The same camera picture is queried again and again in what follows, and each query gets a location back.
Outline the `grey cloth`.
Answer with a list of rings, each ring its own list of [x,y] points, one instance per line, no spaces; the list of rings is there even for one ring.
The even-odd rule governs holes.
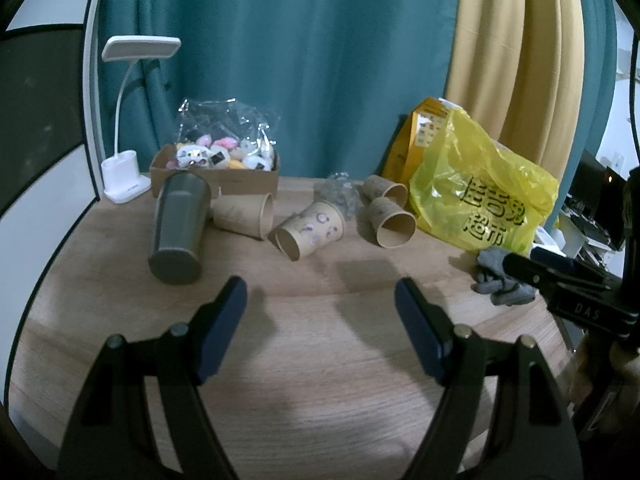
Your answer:
[[[478,253],[471,288],[478,294],[489,296],[495,306],[521,306],[536,298],[535,289],[514,280],[503,269],[503,260],[509,252],[492,246]]]

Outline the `grey metal tumbler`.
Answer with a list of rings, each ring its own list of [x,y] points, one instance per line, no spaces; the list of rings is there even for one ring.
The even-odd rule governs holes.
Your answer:
[[[163,183],[148,258],[161,282],[185,285],[200,277],[201,239],[211,198],[207,182],[193,172],[178,172]]]

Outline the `clear bag of toys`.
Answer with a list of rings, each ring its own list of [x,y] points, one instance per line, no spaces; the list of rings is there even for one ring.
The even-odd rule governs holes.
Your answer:
[[[167,169],[276,169],[277,119],[237,99],[186,99],[178,109]]]

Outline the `plain brown paper cup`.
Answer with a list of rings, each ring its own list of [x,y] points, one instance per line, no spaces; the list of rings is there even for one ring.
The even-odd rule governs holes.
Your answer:
[[[267,194],[221,195],[212,200],[218,229],[265,240],[273,225],[273,199]]]

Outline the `white paper items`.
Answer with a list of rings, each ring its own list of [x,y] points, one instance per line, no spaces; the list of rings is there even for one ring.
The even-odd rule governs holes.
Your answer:
[[[534,237],[534,246],[563,254],[567,258],[576,258],[586,242],[586,237],[572,221],[572,216],[561,211],[555,224],[546,229],[538,226]]]

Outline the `teal curtain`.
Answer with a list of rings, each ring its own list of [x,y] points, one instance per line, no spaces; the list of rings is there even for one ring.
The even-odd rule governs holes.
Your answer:
[[[584,83],[562,188],[582,152],[599,148],[615,84],[614,2],[580,2]],[[447,99],[457,10],[458,0],[100,0],[98,37],[181,40],[145,70],[149,117],[134,136],[142,166],[175,139],[184,100],[232,98],[277,119],[282,174],[362,179],[382,167],[408,113],[428,96]],[[99,67],[107,153],[125,70]]]

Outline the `orange paper package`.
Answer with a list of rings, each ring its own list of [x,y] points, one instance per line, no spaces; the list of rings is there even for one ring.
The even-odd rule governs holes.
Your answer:
[[[408,184],[421,165],[424,151],[445,125],[449,111],[459,105],[443,98],[426,98],[406,118],[394,137],[381,176]]]

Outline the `crumpled clear plastic wrap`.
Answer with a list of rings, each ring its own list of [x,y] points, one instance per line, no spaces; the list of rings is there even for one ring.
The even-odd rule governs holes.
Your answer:
[[[314,198],[337,206],[346,220],[355,219],[362,206],[359,188],[347,172],[334,172],[318,181]]]

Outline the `white desk lamp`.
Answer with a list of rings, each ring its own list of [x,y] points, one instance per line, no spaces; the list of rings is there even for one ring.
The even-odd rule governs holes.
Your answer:
[[[149,117],[145,70],[157,68],[180,47],[178,37],[158,35],[115,35],[104,44],[103,63],[126,64],[114,105],[112,154],[101,162],[104,194],[114,204],[129,203],[151,189],[151,179],[140,169],[142,144],[134,138]]]

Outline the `brown paper cup front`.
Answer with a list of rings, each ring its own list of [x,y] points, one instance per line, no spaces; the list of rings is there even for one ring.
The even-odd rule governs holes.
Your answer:
[[[383,248],[405,245],[416,232],[416,218],[387,197],[372,200],[368,215],[375,240]]]

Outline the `black laptop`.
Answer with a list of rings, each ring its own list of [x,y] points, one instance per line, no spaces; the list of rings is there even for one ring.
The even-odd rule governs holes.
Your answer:
[[[626,181],[587,151],[582,152],[565,203],[586,237],[613,250],[624,246],[623,201]]]

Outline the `patterned paper cup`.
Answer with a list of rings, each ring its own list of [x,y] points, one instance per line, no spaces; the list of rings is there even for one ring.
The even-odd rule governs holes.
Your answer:
[[[315,200],[276,226],[269,238],[291,261],[299,261],[338,242],[344,233],[345,219],[337,206]]]

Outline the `brown cardboard box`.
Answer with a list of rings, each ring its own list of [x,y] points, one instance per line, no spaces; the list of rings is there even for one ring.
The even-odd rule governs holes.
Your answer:
[[[167,144],[156,153],[150,165],[150,178],[152,181],[152,195],[157,197],[164,181],[174,174],[180,172],[192,172],[204,179],[212,195],[216,196],[219,191],[228,195],[243,194],[266,194],[273,196],[278,194],[280,160],[279,156],[274,159],[273,170],[251,170],[251,169],[213,169],[213,168],[167,168],[168,162],[175,158],[176,147],[174,144]]]

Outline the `yellow curtain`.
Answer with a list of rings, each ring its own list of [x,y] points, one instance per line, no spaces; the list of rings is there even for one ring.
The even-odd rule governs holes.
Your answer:
[[[584,83],[580,0],[458,0],[446,98],[512,152],[563,177]]]

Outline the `yellow plastic shopping bag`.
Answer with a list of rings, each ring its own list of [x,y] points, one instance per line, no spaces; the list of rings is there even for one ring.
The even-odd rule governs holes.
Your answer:
[[[465,110],[453,108],[409,179],[418,227],[469,252],[496,246],[529,254],[552,213],[559,181],[499,148]]]

